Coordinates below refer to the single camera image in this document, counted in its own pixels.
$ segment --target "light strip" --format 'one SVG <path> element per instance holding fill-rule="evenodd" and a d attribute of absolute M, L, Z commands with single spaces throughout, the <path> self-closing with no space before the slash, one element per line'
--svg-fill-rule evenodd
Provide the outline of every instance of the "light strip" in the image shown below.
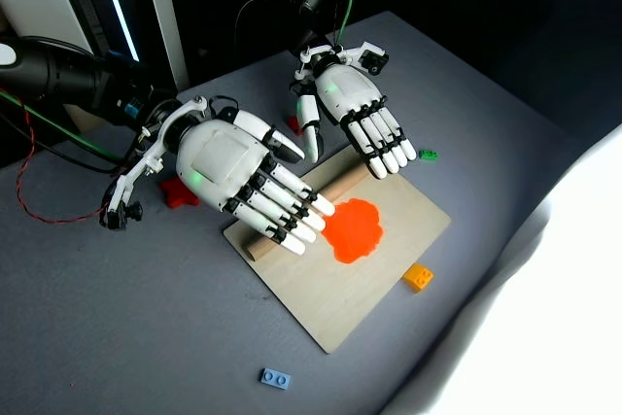
<path fill-rule="evenodd" d="M 138 62 L 138 54 L 136 53 L 136 48 L 134 48 L 134 42 L 132 41 L 132 37 L 129 34 L 129 29 L 127 29 L 127 23 L 125 22 L 125 16 L 123 15 L 121 4 L 119 3 L 119 0 L 113 0 L 113 4 L 115 6 L 115 11 L 117 11 L 117 18 L 119 19 L 119 23 L 121 24 L 121 29 L 123 30 L 123 34 L 125 35 L 125 41 L 127 41 L 127 45 L 129 46 L 129 51 L 132 54 L 132 58 Z"/>

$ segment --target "robotic hand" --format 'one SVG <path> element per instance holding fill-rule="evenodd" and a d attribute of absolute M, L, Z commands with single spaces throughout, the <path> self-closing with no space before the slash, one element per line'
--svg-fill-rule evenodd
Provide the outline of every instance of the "robotic hand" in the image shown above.
<path fill-rule="evenodd" d="M 339 52 L 324 45 L 300 53 L 302 65 L 294 74 L 302 84 L 296 116 L 305 152 L 312 162 L 323 151 L 316 96 L 328 118 L 341 126 L 377 179 L 395 174 L 417 157 L 401 126 L 385 107 L 387 97 L 359 71 L 378 75 L 388 60 L 383 50 L 367 42 Z"/>
<path fill-rule="evenodd" d="M 109 227 L 124 227 L 128 210 L 136 211 L 136 205 L 128 206 L 136 179 L 159 172 L 162 155 L 177 149 L 177 174 L 194 194 L 302 255 L 302 241 L 315 241 L 315 231 L 326 226 L 308 204 L 325 216 L 334 206 L 272 155 L 295 162 L 304 153 L 253 114 L 230 106 L 216 113 L 211 102 L 197 96 L 163 121 L 154 144 L 117 180 L 107 207 Z M 210 120 L 205 119 L 208 107 Z"/>

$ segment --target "rolling pin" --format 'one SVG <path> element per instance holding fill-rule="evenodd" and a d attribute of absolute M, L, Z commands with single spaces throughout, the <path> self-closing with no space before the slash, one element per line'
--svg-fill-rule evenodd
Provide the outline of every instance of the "rolling pin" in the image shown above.
<path fill-rule="evenodd" d="M 321 190 L 321 194 L 330 202 L 337 199 L 347 190 L 352 188 L 362 179 L 369 175 L 369 169 L 365 164 L 357 164 L 345 174 L 337 177 L 330 184 Z M 251 258 L 255 261 L 259 261 L 265 255 L 267 255 L 273 248 L 278 245 L 263 235 L 254 238 L 247 246 Z"/>

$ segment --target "orange play dough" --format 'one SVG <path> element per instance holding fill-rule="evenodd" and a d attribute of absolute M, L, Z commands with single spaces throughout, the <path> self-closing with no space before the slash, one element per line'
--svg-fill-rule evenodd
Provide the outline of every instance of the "orange play dough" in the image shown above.
<path fill-rule="evenodd" d="M 364 199 L 340 203 L 335 213 L 324 219 L 327 226 L 322 234 L 332 245 L 335 259 L 347 264 L 373 252 L 384 233 L 378 208 Z"/>

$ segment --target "wooden board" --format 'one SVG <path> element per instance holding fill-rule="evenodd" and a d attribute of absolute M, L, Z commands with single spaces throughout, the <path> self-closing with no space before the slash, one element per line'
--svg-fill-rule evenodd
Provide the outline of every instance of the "wooden board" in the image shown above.
<path fill-rule="evenodd" d="M 303 178 L 322 187 L 358 161 L 354 150 L 346 148 Z M 399 175 L 382 181 L 365 177 L 335 203 L 351 198 L 376 205 L 385 231 L 377 250 L 352 264 L 338 262 L 322 235 L 303 257 L 275 248 L 254 261 L 245 247 L 257 239 L 256 233 L 239 222 L 225 230 L 226 239 L 327 353 L 450 224 L 449 216 Z"/>

